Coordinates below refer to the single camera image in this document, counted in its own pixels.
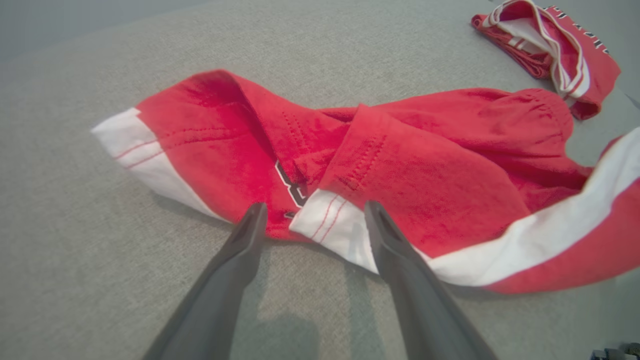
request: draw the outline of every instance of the red hoodie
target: red hoodie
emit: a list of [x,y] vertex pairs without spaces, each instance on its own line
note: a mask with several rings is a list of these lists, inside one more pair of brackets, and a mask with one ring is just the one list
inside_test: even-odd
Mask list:
[[573,120],[540,89],[474,88],[313,110],[226,71],[197,74],[93,133],[161,195],[376,272],[363,207],[380,201],[441,279],[558,290],[640,263],[640,128],[593,170],[564,151]]

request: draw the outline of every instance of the printed number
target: printed number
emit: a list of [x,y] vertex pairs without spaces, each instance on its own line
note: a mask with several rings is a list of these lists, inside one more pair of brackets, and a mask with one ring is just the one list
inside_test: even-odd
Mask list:
[[[566,17],[566,14],[562,10],[560,10],[557,6],[548,6],[544,8],[544,10],[546,10],[549,13],[551,13],[549,10],[553,10],[555,12],[554,16],[556,16],[558,19],[562,19],[563,17]],[[602,47],[602,52],[605,54],[609,54],[609,50],[606,48],[606,46],[604,46],[602,41],[600,41],[593,33],[590,33],[584,30],[582,26],[578,24],[573,24],[573,26],[575,26],[576,29],[581,30],[584,36],[591,38],[593,40],[593,45],[596,47],[596,49],[599,49]]]
[[276,170],[278,170],[278,175],[280,175],[284,185],[287,186],[287,190],[289,191],[289,195],[291,195],[293,202],[296,203],[297,207],[302,208],[307,203],[307,197],[302,194],[302,191],[300,191],[300,186],[298,186],[298,184],[294,184],[289,179],[289,176],[287,176],[282,168],[282,164],[280,164],[280,160],[276,161]]

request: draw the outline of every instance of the white stripe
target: white stripe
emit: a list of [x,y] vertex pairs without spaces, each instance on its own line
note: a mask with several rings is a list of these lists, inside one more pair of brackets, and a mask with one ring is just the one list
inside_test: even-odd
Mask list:
[[129,109],[105,120],[91,132],[119,164],[131,167],[129,170],[156,193],[224,220],[177,173],[156,135],[138,118],[139,113],[137,109]]
[[[529,6],[531,6],[534,12],[536,23],[540,31],[531,27],[527,19],[500,21],[500,12],[502,11],[502,9],[505,8],[507,5],[518,2],[518,1],[525,2],[529,4]],[[554,80],[554,84],[556,86],[556,90],[560,94],[562,95],[566,94],[567,92],[571,91],[571,89],[573,89],[579,81],[582,81],[583,68],[584,68],[583,63],[585,61],[582,55],[582,47],[580,46],[580,43],[575,39],[575,37],[571,33],[567,32],[562,26],[560,26],[557,23],[556,19],[551,14],[545,11],[541,11],[541,8],[536,6],[530,0],[516,0],[516,1],[507,1],[504,4],[499,5],[496,9],[494,9],[494,11],[492,12],[492,15],[496,16],[495,19],[492,19],[492,24],[495,24],[501,30],[515,37],[522,37],[527,41],[531,42],[532,44],[534,44],[535,46],[539,47],[540,49],[551,54],[551,56],[554,59],[553,65],[557,65],[559,67],[558,74],[560,75],[560,78],[556,78],[555,72],[551,72],[551,74]],[[563,35],[569,39],[573,47],[576,48],[576,50],[578,51],[578,63],[576,64],[576,68],[575,68],[575,71],[576,71],[575,78],[572,79],[568,75],[568,72],[566,71],[566,69],[563,68],[562,66],[563,54],[561,52],[560,44],[549,35],[549,33],[547,32],[547,30],[545,29],[542,23],[541,16],[544,16],[547,19],[551,20],[556,26],[556,28],[559,31],[561,31]]]
[[318,236],[318,233],[324,234],[324,232],[318,231],[318,229],[328,228],[324,223],[327,223],[329,216],[324,219],[324,214],[337,214],[341,206],[339,218],[335,219],[331,232],[326,234],[321,245],[347,261],[377,274],[378,269],[371,252],[364,212],[345,198],[326,190],[314,191],[307,203],[293,218],[289,229],[313,239],[315,242],[320,242],[322,236]]
[[[640,127],[607,151],[579,194],[512,223],[496,240],[435,259],[419,254],[444,281],[465,286],[493,284],[544,263],[580,241],[605,220],[614,199],[638,177]],[[316,190],[289,229],[310,238],[321,226],[335,196],[326,190]],[[343,198],[337,199],[340,201],[334,201],[330,211],[337,211],[342,204]],[[377,272],[364,212],[350,202],[344,204],[322,245],[352,263]]]

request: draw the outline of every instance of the red stitching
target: red stitching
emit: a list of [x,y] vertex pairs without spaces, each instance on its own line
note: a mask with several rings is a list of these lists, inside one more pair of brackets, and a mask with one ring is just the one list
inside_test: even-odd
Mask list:
[[333,218],[333,222],[331,223],[331,226],[329,227],[329,230],[326,231],[326,233],[324,233],[324,236],[320,239],[320,242],[318,244],[322,244],[322,242],[324,241],[324,238],[326,237],[326,235],[329,233],[329,231],[331,231],[331,228],[335,225],[335,221],[338,220],[338,215],[340,215],[340,210],[342,210],[342,207],[347,203],[347,199],[344,199],[344,202],[342,203],[342,205],[340,205],[340,207],[338,208],[338,212],[335,214],[335,218]]
[[125,166],[124,168],[125,168],[125,169],[127,169],[127,170],[130,170],[132,167],[135,167],[135,166],[137,166],[137,165],[140,165],[140,164],[142,164],[143,162],[145,162],[145,161],[147,161],[147,160],[151,160],[151,159],[155,158],[156,156],[158,156],[158,155],[160,155],[160,154],[164,154],[165,152],[167,152],[167,151],[169,151],[169,150],[171,150],[171,149],[175,149],[176,147],[180,147],[180,146],[183,146],[183,145],[188,145],[188,144],[191,144],[191,143],[198,143],[198,142],[215,142],[215,141],[218,141],[218,140],[228,140],[228,139],[232,139],[232,138],[234,138],[234,137],[236,137],[236,136],[230,136],[230,137],[228,137],[228,138],[208,139],[208,140],[206,140],[206,139],[205,139],[205,140],[195,140],[195,141],[190,141],[190,142],[183,142],[183,143],[179,143],[179,144],[177,144],[177,145],[173,145],[173,146],[167,146],[167,148],[163,149],[161,152],[155,153],[155,154],[153,154],[153,155],[151,155],[151,156],[149,156],[149,157],[147,157],[147,158],[144,158],[144,159],[142,159],[142,160],[140,160],[140,161],[138,161],[138,162],[135,162],[135,163],[133,163],[133,164],[127,165],[127,166]]
[[153,154],[153,155],[149,156],[148,158],[144,158],[144,159],[142,159],[142,160],[138,161],[137,163],[133,163],[133,164],[131,164],[131,165],[127,165],[127,166],[125,167],[125,169],[127,169],[127,170],[131,170],[131,168],[132,168],[132,167],[137,166],[137,165],[140,165],[140,164],[142,164],[143,162],[145,162],[145,161],[147,161],[147,160],[151,160],[151,159],[155,158],[156,156],[158,156],[158,155],[160,155],[160,154],[164,154],[164,151],[157,152],[157,153],[155,153],[155,154]]
[[322,225],[324,225],[324,222],[326,221],[326,216],[329,215],[329,209],[331,209],[331,204],[333,204],[333,201],[335,200],[335,198],[338,197],[338,194],[335,194],[335,196],[333,197],[333,199],[331,199],[331,202],[329,202],[329,206],[326,207],[326,213],[324,213],[324,219],[322,219],[322,223],[320,224],[320,226],[317,228],[317,230],[314,232],[314,234],[311,236],[311,240],[314,239],[314,237],[316,237],[316,234],[318,233],[318,231],[320,231],[320,228],[322,228]]
[[116,156],[113,159],[114,160],[120,159],[122,156],[125,156],[126,154],[129,154],[130,152],[132,152],[133,150],[137,149],[138,147],[149,145],[150,143],[154,143],[154,142],[157,142],[157,141],[158,141],[158,139],[155,139],[155,140],[151,140],[151,141],[147,141],[147,142],[143,142],[141,144],[138,144],[138,145],[132,147],[131,149],[126,150],[125,152],[121,153],[120,155]]
[[143,143],[138,144],[138,145],[136,145],[136,146],[134,146],[134,147],[132,147],[130,149],[127,149],[123,153],[121,153],[120,155],[114,157],[113,159],[114,160],[120,159],[122,156],[125,156],[126,154],[129,154],[131,151],[137,149],[138,147],[141,147],[141,146],[144,146],[144,145],[148,145],[150,143],[158,142],[160,140],[165,140],[165,139],[168,139],[168,138],[170,138],[172,136],[175,136],[175,135],[181,135],[181,134],[185,134],[185,133],[188,133],[188,132],[191,132],[191,131],[211,131],[211,130],[213,130],[213,131],[227,130],[228,131],[230,129],[227,129],[227,128],[224,128],[224,127],[220,127],[220,128],[207,127],[205,129],[183,129],[183,130],[174,131],[172,133],[168,133],[166,135],[160,136],[160,137],[156,138],[155,140],[150,140],[150,141],[147,141],[147,142],[143,142]]

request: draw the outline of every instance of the clothing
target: clothing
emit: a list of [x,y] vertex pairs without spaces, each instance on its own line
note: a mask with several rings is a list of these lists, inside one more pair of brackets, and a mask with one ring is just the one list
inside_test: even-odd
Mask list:
[[161,195],[230,222],[266,202],[268,236],[312,240],[373,272],[362,210],[380,201],[441,279],[518,293],[640,263],[640,128],[595,170],[566,156],[572,129],[562,98],[542,89],[312,110],[217,70],[93,133]]
[[578,119],[600,112],[620,75],[602,41],[556,6],[508,0],[471,24],[535,78],[551,77]]

